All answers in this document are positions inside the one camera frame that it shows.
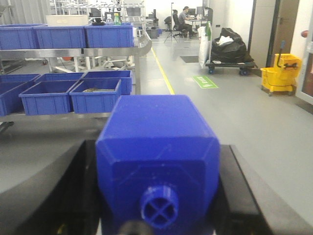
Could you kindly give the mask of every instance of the black garbage bag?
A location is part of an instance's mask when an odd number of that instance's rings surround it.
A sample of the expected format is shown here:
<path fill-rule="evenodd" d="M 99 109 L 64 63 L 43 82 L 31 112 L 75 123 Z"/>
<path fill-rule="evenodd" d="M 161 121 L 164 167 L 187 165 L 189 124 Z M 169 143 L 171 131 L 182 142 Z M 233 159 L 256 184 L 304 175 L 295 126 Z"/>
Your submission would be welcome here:
<path fill-rule="evenodd" d="M 229 36 L 234 41 L 219 45 L 221 37 Z M 251 62 L 253 59 L 246 50 L 246 45 L 241 36 L 231 28 L 222 28 L 219 38 L 212 42 L 211 60 L 219 60 L 223 63 Z"/>

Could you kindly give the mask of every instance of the mop handle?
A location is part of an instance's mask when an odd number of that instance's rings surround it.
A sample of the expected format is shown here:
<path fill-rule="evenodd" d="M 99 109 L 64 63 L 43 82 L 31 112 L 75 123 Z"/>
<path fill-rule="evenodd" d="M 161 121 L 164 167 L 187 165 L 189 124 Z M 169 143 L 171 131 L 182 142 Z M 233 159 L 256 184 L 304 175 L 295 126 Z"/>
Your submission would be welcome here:
<path fill-rule="evenodd" d="M 282 54 L 282 51 L 285 47 L 286 41 L 282 41 L 282 43 L 280 44 L 280 49 L 279 49 L 279 55 L 278 55 L 278 59 L 277 59 L 277 67 L 281 68 L 281 66 L 279 65 L 279 61 L 280 61 L 280 55 Z"/>

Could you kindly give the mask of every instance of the green floor sign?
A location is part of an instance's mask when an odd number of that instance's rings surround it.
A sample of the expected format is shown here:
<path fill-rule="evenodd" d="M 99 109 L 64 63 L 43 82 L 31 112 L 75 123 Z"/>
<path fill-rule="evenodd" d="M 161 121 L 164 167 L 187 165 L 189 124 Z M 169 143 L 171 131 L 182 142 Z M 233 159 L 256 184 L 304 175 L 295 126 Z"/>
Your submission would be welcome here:
<path fill-rule="evenodd" d="M 193 76 L 193 78 L 202 89 L 218 88 L 207 76 Z"/>

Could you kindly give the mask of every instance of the blue plastic bin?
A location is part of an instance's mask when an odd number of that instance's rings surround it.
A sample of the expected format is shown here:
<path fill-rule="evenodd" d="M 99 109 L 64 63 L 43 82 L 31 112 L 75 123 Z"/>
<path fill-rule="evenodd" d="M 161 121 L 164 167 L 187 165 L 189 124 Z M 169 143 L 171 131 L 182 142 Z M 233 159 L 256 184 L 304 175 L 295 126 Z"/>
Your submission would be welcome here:
<path fill-rule="evenodd" d="M 35 83 L 45 81 L 78 81 L 83 72 L 46 73 L 35 79 Z"/>
<path fill-rule="evenodd" d="M 112 89 L 112 91 L 83 92 L 92 88 Z M 76 113 L 108 113 L 112 111 L 121 95 L 121 80 L 119 78 L 108 78 L 106 80 L 81 81 L 69 94 Z"/>
<path fill-rule="evenodd" d="M 31 82 L 39 77 L 40 74 L 6 74 L 0 75 L 0 82 Z"/>
<path fill-rule="evenodd" d="M 0 50 L 38 49 L 34 26 L 45 25 L 43 23 L 0 25 Z"/>
<path fill-rule="evenodd" d="M 121 91 L 122 95 L 131 94 L 132 82 L 133 82 L 133 71 L 122 70 L 122 71 L 89 71 L 82 76 L 82 79 L 103 79 L 109 77 L 118 77 L 121 79 Z"/>
<path fill-rule="evenodd" d="M 156 235 L 197 234 L 190 230 L 217 190 L 219 154 L 188 97 L 121 96 L 96 142 L 98 185 L 113 223 L 143 219 Z"/>
<path fill-rule="evenodd" d="M 29 88 L 30 83 L 1 82 L 0 83 L 0 116 L 23 110 L 19 94 Z"/>
<path fill-rule="evenodd" d="M 83 26 L 35 27 L 40 49 L 86 48 Z"/>
<path fill-rule="evenodd" d="M 77 81 L 40 82 L 22 92 L 26 115 L 66 114 L 71 111 L 69 91 Z"/>
<path fill-rule="evenodd" d="M 133 25 L 85 26 L 89 48 L 133 47 Z"/>

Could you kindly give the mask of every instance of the yellow mop bucket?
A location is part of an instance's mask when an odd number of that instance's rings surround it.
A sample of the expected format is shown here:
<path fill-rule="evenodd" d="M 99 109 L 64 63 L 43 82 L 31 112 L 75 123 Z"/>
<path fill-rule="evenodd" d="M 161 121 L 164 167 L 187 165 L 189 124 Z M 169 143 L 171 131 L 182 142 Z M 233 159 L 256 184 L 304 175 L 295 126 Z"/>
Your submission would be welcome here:
<path fill-rule="evenodd" d="M 292 95 L 295 86 L 295 78 L 299 75 L 301 59 L 292 54 L 282 54 L 285 41 L 280 45 L 279 54 L 275 54 L 274 67 L 261 68 L 262 87 L 269 90 L 269 96 L 273 92 L 289 92 Z"/>
<path fill-rule="evenodd" d="M 295 85 L 295 79 L 293 76 L 288 76 L 288 73 L 283 73 L 277 68 L 261 68 L 262 71 L 262 90 L 264 88 L 269 90 L 269 96 L 273 92 L 285 92 L 288 91 L 289 95 L 292 94 L 293 87 Z"/>
<path fill-rule="evenodd" d="M 302 60 L 292 54 L 275 54 L 274 68 L 281 70 L 280 79 L 295 79 L 301 69 Z"/>

